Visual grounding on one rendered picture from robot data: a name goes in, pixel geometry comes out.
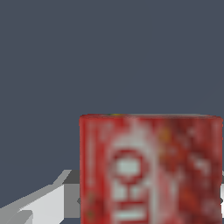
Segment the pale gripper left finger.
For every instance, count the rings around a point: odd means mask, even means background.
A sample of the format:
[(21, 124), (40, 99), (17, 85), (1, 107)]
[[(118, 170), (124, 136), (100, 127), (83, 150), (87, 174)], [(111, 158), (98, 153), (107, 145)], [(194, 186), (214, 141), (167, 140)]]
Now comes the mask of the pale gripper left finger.
[(0, 224), (60, 224), (80, 217), (79, 170), (64, 170), (51, 185), (0, 208)]

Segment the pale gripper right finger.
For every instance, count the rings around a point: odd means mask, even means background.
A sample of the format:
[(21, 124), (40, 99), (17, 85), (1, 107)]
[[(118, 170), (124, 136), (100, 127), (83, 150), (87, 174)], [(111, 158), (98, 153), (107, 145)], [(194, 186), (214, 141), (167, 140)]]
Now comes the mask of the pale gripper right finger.
[(220, 185), (220, 206), (222, 221), (224, 221), (224, 171), (222, 171), (222, 181)]

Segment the red can with white print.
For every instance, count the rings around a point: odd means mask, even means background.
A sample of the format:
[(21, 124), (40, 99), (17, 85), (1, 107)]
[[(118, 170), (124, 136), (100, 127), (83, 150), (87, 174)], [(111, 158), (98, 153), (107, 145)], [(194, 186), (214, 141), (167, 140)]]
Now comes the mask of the red can with white print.
[(80, 224), (222, 224), (222, 118), (82, 115)]

